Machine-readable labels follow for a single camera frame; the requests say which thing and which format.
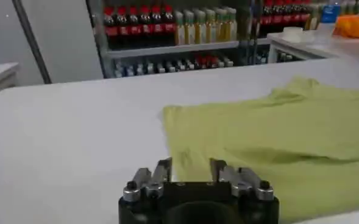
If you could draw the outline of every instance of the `red label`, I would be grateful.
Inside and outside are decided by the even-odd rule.
[[[154,31],[153,28],[151,24],[143,25],[143,33],[152,33]]]
[[[141,26],[131,26],[130,27],[130,34],[132,34],[132,35],[141,34]]]
[[[161,33],[161,32],[163,32],[163,26],[161,24],[155,24],[154,33]]]
[[[309,19],[309,14],[301,14],[301,21],[306,21]]]
[[[114,37],[118,35],[118,27],[105,27],[106,34],[110,37]]]
[[[272,23],[274,23],[274,24],[282,23],[282,16],[281,15],[274,16],[272,18]]]
[[[293,16],[291,17],[291,20],[292,20],[293,22],[299,22],[299,21],[301,20],[300,14],[295,14],[295,15],[293,15]]]
[[[124,35],[124,36],[129,35],[129,27],[127,27],[127,26],[119,27],[119,34]]]
[[[266,16],[266,24],[271,24],[272,23],[272,16]]]
[[[171,33],[175,31],[175,26],[173,23],[166,23],[165,24],[165,32]]]
[[[290,21],[291,21],[291,15],[285,15],[285,16],[283,16],[283,22],[284,23],[290,23]]]

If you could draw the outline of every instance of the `juice bottle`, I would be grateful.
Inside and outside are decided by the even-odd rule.
[[[206,24],[205,24],[205,12],[201,10],[195,10],[196,14],[196,43],[206,43]]]
[[[183,14],[175,11],[175,20],[177,27],[175,29],[175,44],[183,45],[185,42],[185,27],[183,26]]]
[[[206,22],[206,42],[214,43],[217,41],[217,25],[216,13],[213,10],[206,9],[207,22]]]
[[[237,39],[238,33],[238,24],[236,22],[236,9],[227,7],[226,10],[228,13],[227,41],[235,41]]]
[[[185,43],[194,44],[196,42],[195,37],[196,29],[194,27],[194,13],[189,10],[185,10]]]
[[[216,41],[221,42],[221,35],[223,34],[224,21],[222,18],[222,11],[219,8],[214,8],[216,13]]]

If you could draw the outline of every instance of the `yellow-green cloth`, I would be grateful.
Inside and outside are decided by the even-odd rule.
[[[210,181],[209,158],[269,180],[284,223],[359,209],[359,90],[295,78],[264,98],[169,106],[180,181]]]

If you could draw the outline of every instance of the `fridge shelf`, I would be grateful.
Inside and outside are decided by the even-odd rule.
[[[157,55],[157,54],[173,54],[173,53],[191,52],[191,51],[229,49],[238,46],[239,46],[239,41],[228,41],[228,42],[218,42],[218,43],[208,43],[208,44],[187,44],[187,45],[168,46],[168,47],[152,47],[152,48],[142,48],[142,49],[121,50],[121,51],[107,51],[106,56],[111,59],[117,59],[117,58],[141,57],[141,56]]]

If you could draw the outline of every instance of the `orange object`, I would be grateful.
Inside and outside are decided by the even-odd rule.
[[[359,15],[339,16],[333,34],[348,38],[359,38]]]

